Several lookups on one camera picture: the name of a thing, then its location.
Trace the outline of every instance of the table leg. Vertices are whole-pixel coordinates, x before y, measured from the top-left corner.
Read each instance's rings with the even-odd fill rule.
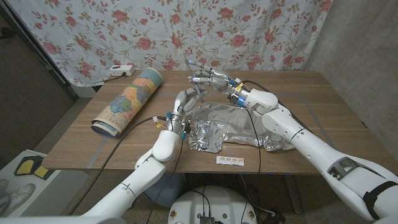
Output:
[[[287,190],[289,191],[290,201],[292,202],[293,211],[296,214],[303,213],[303,208],[301,206],[301,200],[299,197],[299,193],[297,192],[297,186],[294,182],[294,178],[292,175],[284,175],[285,184]]]

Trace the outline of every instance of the rolled map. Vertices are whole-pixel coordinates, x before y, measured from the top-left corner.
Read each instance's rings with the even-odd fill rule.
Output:
[[[109,138],[119,137],[162,82],[157,70],[146,68],[91,122],[92,130]]]

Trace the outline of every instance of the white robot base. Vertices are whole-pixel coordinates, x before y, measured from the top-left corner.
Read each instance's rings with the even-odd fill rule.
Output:
[[[203,204],[205,205],[205,216],[209,217],[209,205],[204,194],[210,203],[211,218],[221,223],[241,223],[243,214],[243,224],[256,224],[256,214],[253,206],[248,202],[246,209],[246,199],[233,190],[220,186],[206,186],[193,189],[196,192],[188,191],[183,194],[172,205],[168,224],[175,223],[207,223],[203,216]]]

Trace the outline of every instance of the small card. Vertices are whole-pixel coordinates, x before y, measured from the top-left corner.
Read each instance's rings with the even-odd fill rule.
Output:
[[[244,159],[243,158],[235,158],[235,157],[217,156],[216,163],[223,164],[223,165],[244,166]]]

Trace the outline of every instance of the screw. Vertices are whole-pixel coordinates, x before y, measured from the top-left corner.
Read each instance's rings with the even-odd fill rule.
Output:
[[[248,216],[249,216],[250,219],[253,219],[254,217],[256,217],[256,214],[254,214],[253,210],[249,210],[248,211]]]
[[[170,219],[173,220],[177,216],[177,211],[174,209],[170,212]]]

